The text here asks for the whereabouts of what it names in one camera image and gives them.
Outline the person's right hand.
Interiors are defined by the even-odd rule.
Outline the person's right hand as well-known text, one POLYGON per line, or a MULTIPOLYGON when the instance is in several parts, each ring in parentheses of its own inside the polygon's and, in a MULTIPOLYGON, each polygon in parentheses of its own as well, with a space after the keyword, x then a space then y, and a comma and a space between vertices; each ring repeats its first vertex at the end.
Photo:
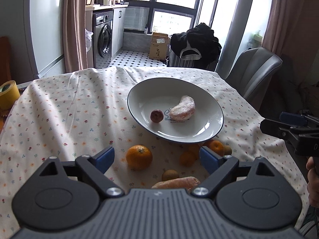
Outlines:
POLYGON ((316 174, 315 163, 313 157, 308 159, 306 169, 308 170, 308 185, 309 203, 312 207, 319 207, 319 179, 316 174))

